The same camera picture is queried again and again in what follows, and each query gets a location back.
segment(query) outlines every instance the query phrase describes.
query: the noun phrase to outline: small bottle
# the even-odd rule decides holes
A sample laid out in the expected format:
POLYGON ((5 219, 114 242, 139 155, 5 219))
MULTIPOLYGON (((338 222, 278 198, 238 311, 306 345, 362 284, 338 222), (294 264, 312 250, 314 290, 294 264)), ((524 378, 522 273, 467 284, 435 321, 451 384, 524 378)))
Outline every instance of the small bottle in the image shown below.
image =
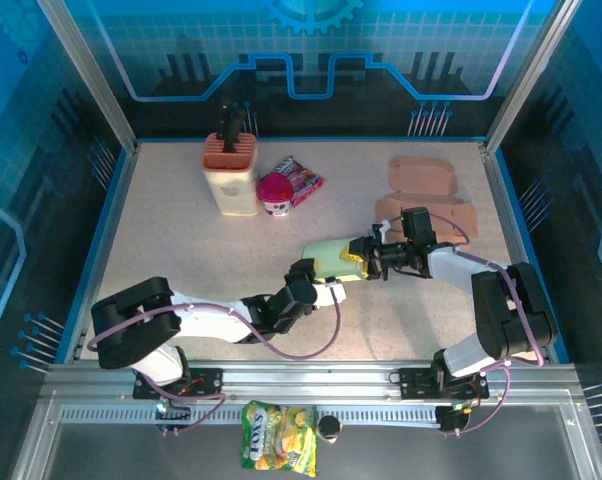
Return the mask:
POLYGON ((328 443, 334 443, 339 438, 341 433, 341 422, 332 415, 326 415, 319 420, 317 433, 319 438, 325 440, 328 443))

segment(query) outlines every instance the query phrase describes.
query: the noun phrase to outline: snack package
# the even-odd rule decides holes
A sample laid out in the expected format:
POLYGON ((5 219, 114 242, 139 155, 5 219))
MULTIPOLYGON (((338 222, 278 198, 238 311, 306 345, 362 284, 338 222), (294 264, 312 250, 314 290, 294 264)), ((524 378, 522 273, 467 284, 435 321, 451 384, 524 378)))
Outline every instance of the snack package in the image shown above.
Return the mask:
POLYGON ((241 465, 317 476, 317 411, 252 401, 241 412, 241 465))
POLYGON ((285 175, 288 180, 290 180, 292 188, 294 188, 294 195, 292 196, 293 207, 296 207, 303 202, 312 192, 321 187, 325 182, 325 179, 322 176, 305 168, 299 162, 294 160, 292 155, 286 157, 285 160, 274 167, 271 173, 275 172, 285 175))

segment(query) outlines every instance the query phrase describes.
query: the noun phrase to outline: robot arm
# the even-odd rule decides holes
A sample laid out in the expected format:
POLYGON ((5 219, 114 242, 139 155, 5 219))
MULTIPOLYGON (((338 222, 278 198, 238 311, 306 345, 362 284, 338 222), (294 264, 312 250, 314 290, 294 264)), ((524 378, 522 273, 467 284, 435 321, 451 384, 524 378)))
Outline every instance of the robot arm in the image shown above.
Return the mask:
POLYGON ((287 333, 302 316, 333 305, 334 298, 337 303, 346 298, 340 283, 315 284, 314 275, 314 261, 300 260, 290 267, 286 285, 276 295, 256 295, 235 302, 213 302, 173 292, 161 277, 146 280, 92 307, 95 340, 142 312, 166 310, 98 340, 99 365, 104 369, 132 367, 157 385, 178 391, 189 383, 189 368, 183 351, 168 345, 168 340, 208 337, 257 343, 252 329, 238 317, 247 320, 266 340, 287 333), (171 308, 178 305, 183 308, 171 308))
POLYGON ((410 267, 423 278, 450 283, 473 297, 476 333, 435 354, 433 369, 446 379, 463 378, 512 355, 532 349, 513 294, 509 276, 523 312, 539 346, 554 343, 557 326, 534 268, 527 263, 501 265, 437 243, 430 214, 425 208, 401 215, 405 242, 386 244, 383 225, 373 225, 370 235, 351 242, 349 253, 368 265, 368 279, 388 279, 388 270, 410 267))

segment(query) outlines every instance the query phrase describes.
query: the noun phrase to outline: beige table surface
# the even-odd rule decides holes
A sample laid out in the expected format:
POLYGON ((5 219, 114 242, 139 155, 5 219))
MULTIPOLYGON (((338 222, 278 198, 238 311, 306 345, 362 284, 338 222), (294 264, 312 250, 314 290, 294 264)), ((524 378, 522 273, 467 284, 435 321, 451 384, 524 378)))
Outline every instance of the beige table surface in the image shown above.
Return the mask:
MULTIPOLYGON (((260 142, 257 170, 267 173, 287 155, 323 175, 325 185, 288 217, 219 213, 199 168, 202 143, 144 143, 117 227, 98 298, 152 276, 173 290, 211 300, 276 293, 304 244, 356 237, 374 221, 375 202, 390 192, 388 162, 396 155, 447 158, 470 200, 480 239, 472 251, 509 263, 483 164, 475 143, 260 142)), ((319 359, 429 359, 474 332, 472 299, 437 280, 390 272, 388 282, 345 284, 341 334, 319 359)), ((318 350, 335 315, 324 308, 301 318, 273 343, 292 354, 318 350)), ((92 338, 92 327, 88 338, 92 338)), ((262 345, 179 339, 191 359, 274 360, 262 345)), ((82 358, 94 358, 83 350, 82 358)))

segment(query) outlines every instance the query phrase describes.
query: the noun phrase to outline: blue gear graphic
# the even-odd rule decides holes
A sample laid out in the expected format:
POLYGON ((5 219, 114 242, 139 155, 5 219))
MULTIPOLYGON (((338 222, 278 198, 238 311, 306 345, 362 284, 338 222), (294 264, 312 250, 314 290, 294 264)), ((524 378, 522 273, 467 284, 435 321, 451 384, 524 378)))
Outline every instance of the blue gear graphic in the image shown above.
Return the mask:
POLYGON ((362 0, 261 0, 271 20, 279 20, 281 28, 292 27, 294 33, 305 30, 328 33, 329 27, 340 28, 343 20, 352 20, 353 10, 363 6, 362 0))
POLYGON ((0 0, 0 25, 10 39, 27 51, 39 32, 35 0, 0 0))

